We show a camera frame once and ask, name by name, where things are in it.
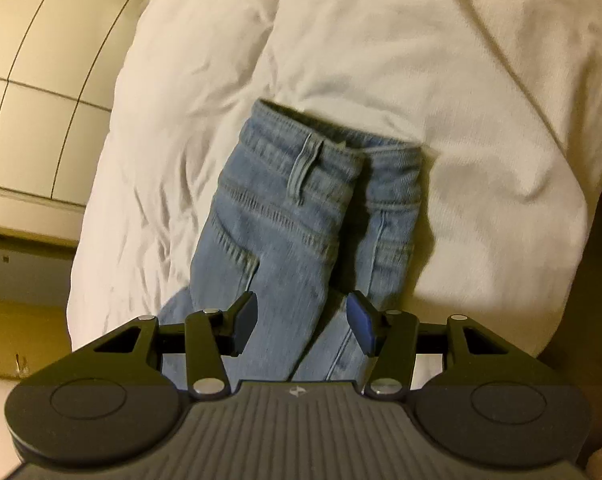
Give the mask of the blue denim jeans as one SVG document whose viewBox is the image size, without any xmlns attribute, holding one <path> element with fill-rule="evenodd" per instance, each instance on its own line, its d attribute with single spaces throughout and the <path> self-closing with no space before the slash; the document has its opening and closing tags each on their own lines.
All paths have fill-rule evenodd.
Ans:
<svg viewBox="0 0 602 480">
<path fill-rule="evenodd" d="M 358 290 L 400 305 L 420 209 L 417 145 L 258 101 L 221 171 L 188 284 L 161 309 L 176 324 L 258 299 L 231 382 L 353 380 L 369 361 L 347 321 Z"/>
</svg>

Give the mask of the white duvet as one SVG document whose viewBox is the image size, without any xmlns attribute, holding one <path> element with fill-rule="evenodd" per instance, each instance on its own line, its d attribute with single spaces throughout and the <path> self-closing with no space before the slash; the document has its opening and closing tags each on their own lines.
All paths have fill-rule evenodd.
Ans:
<svg viewBox="0 0 602 480">
<path fill-rule="evenodd" d="M 602 0 L 149 0 L 72 268 L 74 348 L 186 284 L 261 98 L 419 144 L 404 306 L 547 346 L 602 191 Z"/>
</svg>

